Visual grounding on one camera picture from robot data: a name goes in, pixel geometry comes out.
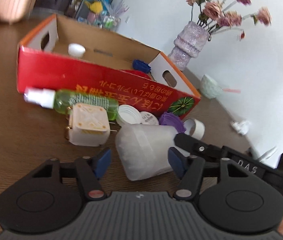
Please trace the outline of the white tape roll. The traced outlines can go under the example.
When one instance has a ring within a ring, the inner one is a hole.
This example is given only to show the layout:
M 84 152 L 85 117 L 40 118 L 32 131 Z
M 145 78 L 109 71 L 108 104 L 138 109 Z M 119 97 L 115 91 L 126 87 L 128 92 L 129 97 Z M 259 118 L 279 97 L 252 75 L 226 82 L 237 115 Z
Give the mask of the white tape roll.
M 201 140 L 205 134 L 205 125 L 201 121 L 189 118 L 183 122 L 186 129 L 185 134 L 197 140 Z

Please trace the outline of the purple ridged cap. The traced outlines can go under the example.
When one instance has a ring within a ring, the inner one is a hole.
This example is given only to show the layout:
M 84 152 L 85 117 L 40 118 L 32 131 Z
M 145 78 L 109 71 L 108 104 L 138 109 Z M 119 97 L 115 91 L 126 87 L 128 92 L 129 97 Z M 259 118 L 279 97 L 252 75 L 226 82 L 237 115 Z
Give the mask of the purple ridged cap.
M 184 133 L 186 131 L 182 120 L 173 113 L 164 112 L 159 119 L 159 123 L 163 126 L 173 126 L 178 133 Z

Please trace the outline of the white power adapter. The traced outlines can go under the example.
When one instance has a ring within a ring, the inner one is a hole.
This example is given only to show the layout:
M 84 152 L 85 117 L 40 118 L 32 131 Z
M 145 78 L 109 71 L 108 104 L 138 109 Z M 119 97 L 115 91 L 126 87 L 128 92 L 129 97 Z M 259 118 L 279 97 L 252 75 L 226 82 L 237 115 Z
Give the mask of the white power adapter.
M 108 115 L 103 107 L 85 103 L 73 105 L 65 132 L 71 144 L 99 147 L 108 141 L 110 133 Z

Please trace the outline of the white round labelled disc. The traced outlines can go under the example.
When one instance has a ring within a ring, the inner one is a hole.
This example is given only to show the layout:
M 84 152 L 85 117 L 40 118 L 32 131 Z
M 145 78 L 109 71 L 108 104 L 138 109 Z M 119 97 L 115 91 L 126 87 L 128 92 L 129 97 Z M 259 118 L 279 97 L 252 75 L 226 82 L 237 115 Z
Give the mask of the white round labelled disc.
M 142 111 L 141 114 L 141 123 L 144 125 L 159 125 L 160 122 L 158 119 L 151 113 Z

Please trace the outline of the white ridged lid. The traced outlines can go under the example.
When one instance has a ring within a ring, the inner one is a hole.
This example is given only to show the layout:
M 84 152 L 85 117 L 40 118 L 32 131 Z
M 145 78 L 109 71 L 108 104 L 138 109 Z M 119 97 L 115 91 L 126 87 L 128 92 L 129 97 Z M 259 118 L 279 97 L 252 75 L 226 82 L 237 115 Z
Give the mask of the white ridged lid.
M 142 116 L 140 112 L 133 106 L 120 105 L 118 107 L 116 122 L 120 126 L 124 126 L 127 124 L 140 124 L 142 122 Z

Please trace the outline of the green spray bottle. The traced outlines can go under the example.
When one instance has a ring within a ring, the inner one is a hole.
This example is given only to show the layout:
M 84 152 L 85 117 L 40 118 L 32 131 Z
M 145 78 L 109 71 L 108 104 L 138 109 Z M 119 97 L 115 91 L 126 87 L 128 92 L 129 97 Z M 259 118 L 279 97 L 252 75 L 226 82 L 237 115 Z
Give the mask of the green spray bottle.
M 114 121 L 118 113 L 119 103 L 115 99 L 76 92 L 73 90 L 27 88 L 24 91 L 24 100 L 43 108 L 54 109 L 57 113 L 67 115 L 69 109 L 77 103 L 99 106 L 106 110 L 109 121 Z

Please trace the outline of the blue ridged cap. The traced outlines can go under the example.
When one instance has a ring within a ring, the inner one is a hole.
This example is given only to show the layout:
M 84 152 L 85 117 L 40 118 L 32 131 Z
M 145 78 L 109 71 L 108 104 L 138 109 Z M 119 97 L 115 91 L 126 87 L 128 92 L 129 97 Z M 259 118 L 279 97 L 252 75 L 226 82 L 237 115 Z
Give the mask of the blue ridged cap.
M 151 67 L 144 61 L 134 60 L 132 63 L 133 69 L 143 72 L 145 74 L 149 74 L 151 72 Z

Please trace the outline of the white red brush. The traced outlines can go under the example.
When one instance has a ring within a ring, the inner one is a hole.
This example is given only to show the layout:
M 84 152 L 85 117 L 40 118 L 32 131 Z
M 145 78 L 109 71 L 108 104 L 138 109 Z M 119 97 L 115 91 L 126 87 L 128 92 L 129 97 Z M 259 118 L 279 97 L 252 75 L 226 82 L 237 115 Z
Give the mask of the white red brush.
M 152 80 L 152 78 L 148 74 L 145 74 L 145 73 L 143 73 L 139 70 L 124 70 L 124 72 L 129 73 L 129 74 L 133 74 L 133 75 L 136 75 L 136 76 L 139 76 L 139 77 L 143 77 L 143 78 L 148 79 L 148 80 Z

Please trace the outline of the white ramekin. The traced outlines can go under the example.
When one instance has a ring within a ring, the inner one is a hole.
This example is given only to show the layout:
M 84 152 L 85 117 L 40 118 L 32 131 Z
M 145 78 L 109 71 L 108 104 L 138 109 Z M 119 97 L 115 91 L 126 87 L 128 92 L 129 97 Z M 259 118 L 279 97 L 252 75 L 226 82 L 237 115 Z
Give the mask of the white ramekin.
M 86 52 L 86 48 L 84 46 L 77 44 L 77 43 L 71 43 L 68 46 L 68 54 L 72 57 L 82 58 Z

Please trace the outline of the small white spray bottle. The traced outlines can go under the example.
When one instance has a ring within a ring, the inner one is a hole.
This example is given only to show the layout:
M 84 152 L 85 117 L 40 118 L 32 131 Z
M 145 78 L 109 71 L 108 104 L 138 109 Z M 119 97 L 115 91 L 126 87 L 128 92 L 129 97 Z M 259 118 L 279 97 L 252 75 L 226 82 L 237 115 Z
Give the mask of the small white spray bottle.
M 262 154 L 260 157 L 257 158 L 257 161 L 260 163 L 264 163 L 268 159 L 270 159 L 273 155 L 275 155 L 278 151 L 277 146 L 271 148 L 270 150 L 266 151 L 264 154 Z

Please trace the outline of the crumpled white tissue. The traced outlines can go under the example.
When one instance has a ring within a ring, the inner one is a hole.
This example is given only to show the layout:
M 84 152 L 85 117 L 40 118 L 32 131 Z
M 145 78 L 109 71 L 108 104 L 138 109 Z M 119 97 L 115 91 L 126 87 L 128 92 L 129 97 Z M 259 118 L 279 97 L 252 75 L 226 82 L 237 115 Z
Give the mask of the crumpled white tissue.
M 231 121 L 230 125 L 239 135 L 246 135 L 250 130 L 251 122 L 248 120 Z

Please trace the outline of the pale green bowl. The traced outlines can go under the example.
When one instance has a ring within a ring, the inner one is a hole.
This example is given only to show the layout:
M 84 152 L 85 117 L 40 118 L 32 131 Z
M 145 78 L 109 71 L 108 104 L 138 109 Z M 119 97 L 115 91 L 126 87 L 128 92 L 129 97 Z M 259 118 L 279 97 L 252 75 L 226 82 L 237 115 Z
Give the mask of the pale green bowl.
M 200 92 L 208 99 L 214 99 L 222 94 L 223 90 L 216 80 L 204 75 L 200 81 Z

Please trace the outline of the pink spoon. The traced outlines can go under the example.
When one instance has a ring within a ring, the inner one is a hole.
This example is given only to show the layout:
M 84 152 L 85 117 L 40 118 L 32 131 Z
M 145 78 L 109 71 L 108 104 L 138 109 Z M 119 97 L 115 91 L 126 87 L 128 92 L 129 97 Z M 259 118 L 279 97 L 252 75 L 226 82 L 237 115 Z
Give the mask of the pink spoon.
M 239 89 L 230 89 L 230 88 L 223 88 L 222 91 L 226 93 L 241 93 L 241 90 Z

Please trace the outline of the purple textured vase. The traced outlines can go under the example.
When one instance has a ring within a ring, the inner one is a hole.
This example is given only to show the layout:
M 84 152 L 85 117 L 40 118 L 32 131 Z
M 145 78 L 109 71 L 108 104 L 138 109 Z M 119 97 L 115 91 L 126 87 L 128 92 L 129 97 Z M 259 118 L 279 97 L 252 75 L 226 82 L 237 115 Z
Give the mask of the purple textured vase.
M 189 21 L 174 40 L 174 47 L 168 57 L 183 72 L 190 60 L 198 57 L 209 38 L 208 31 Z

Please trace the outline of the red cardboard box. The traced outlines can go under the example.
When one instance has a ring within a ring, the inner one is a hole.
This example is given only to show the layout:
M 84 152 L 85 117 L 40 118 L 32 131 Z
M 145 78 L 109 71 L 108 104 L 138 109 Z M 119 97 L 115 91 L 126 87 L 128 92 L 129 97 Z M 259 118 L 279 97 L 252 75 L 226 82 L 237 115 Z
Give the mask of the red cardboard box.
M 86 48 L 82 58 L 68 54 L 71 43 Z M 151 67 L 152 80 L 124 72 L 134 70 L 134 60 Z M 172 112 L 184 118 L 201 100 L 163 52 L 59 15 L 43 20 L 19 42 L 16 80 L 19 92 L 28 87 L 77 90 L 156 116 Z

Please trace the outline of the dried pink roses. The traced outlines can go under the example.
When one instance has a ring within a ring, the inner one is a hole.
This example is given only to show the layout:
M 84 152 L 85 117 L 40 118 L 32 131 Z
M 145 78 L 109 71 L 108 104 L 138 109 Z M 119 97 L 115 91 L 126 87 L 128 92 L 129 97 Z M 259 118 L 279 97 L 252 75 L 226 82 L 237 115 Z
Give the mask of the dried pink roses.
M 190 7 L 199 7 L 199 16 L 195 21 L 196 25 L 208 33 L 207 41 L 212 39 L 214 34 L 227 30 L 240 32 L 240 39 L 245 38 L 245 31 L 241 28 L 242 22 L 252 19 L 254 24 L 261 23 L 264 26 L 271 25 L 271 14 L 266 7 L 260 8 L 257 12 L 242 16 L 237 11 L 231 11 L 236 4 L 244 6 L 251 5 L 251 0 L 186 0 Z

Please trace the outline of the cart with clutter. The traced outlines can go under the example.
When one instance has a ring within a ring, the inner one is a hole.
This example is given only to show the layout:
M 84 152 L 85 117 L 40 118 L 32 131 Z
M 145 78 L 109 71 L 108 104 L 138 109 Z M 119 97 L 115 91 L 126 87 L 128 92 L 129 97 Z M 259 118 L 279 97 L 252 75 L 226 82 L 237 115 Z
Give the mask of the cart with clutter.
M 116 32 L 121 17 L 129 10 L 124 0 L 111 4 L 109 0 L 75 0 L 75 18 L 78 22 Z

